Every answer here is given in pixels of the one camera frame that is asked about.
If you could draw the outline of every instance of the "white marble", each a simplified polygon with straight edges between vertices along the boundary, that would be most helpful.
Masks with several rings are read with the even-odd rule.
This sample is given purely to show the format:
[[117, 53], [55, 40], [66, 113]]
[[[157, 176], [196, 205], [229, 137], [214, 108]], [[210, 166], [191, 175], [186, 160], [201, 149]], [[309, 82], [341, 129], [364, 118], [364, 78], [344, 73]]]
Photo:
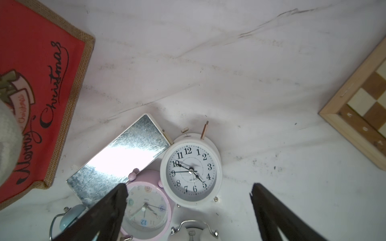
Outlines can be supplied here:
[[42, 2], [96, 44], [54, 184], [0, 211], [1, 240], [48, 240], [79, 203], [65, 180], [143, 113], [172, 138], [209, 120], [222, 157], [220, 201], [176, 209], [174, 225], [260, 240], [261, 182], [328, 240], [384, 240], [386, 172], [317, 113], [384, 37], [386, 1]]

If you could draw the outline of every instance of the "alarm clock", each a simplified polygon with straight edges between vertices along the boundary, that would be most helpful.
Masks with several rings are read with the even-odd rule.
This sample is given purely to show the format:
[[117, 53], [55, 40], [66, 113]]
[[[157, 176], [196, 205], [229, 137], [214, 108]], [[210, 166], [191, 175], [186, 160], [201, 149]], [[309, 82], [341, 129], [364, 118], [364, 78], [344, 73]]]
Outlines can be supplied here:
[[160, 175], [171, 200], [185, 207], [195, 207], [209, 200], [217, 201], [222, 182], [221, 157], [214, 143], [202, 134], [178, 137], [161, 161]]
[[155, 241], [169, 228], [174, 202], [163, 189], [158, 171], [135, 169], [126, 183], [128, 197], [121, 232], [123, 240]]

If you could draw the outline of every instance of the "clock knob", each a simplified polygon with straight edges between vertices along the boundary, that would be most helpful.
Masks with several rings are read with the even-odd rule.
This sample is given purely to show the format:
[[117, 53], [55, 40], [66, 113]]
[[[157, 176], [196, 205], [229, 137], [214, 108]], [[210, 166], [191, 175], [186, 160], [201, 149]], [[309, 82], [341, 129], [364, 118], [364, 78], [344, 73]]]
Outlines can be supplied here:
[[132, 182], [137, 178], [137, 174], [135, 172], [132, 172], [129, 174], [128, 178], [129, 178], [129, 181]]

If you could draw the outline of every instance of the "metal handle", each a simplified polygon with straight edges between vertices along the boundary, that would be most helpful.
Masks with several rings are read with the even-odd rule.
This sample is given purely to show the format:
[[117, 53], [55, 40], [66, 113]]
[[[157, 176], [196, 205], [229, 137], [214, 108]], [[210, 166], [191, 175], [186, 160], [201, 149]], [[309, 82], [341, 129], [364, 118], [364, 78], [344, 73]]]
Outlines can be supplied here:
[[213, 231], [210, 229], [209, 224], [207, 224], [206, 222], [203, 222], [203, 221], [198, 221], [198, 220], [185, 220], [185, 221], [183, 221], [183, 222], [179, 225], [179, 227], [177, 228], [177, 230], [176, 230], [174, 227], [172, 227], [172, 228], [171, 228], [171, 235], [177, 233], [177, 232], [181, 229], [182, 225], [183, 225], [184, 223], [186, 223], [186, 222], [198, 222], [198, 223], [201, 223], [201, 224], [205, 224], [206, 226], [208, 226], [209, 232], [213, 235], [213, 237], [218, 238], [218, 231], [217, 231], [217, 230], [215, 230], [215, 231], [213, 232]]
[[54, 226], [54, 223], [55, 223], [55, 219], [57, 217], [61, 217], [61, 216], [64, 216], [66, 213], [61, 213], [61, 214], [58, 214], [54, 217], [54, 219], [52, 220], [51, 222], [51, 227], [49, 227], [49, 241], [52, 241], [52, 227]]

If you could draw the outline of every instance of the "pink alarm clock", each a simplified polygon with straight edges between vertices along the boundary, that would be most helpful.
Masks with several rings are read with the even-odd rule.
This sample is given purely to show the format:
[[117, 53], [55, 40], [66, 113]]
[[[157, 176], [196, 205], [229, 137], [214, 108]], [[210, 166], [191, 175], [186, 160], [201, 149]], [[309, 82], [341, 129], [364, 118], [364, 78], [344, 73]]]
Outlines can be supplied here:
[[123, 240], [156, 241], [169, 229], [175, 203], [166, 195], [158, 171], [138, 171], [130, 173], [126, 184]]

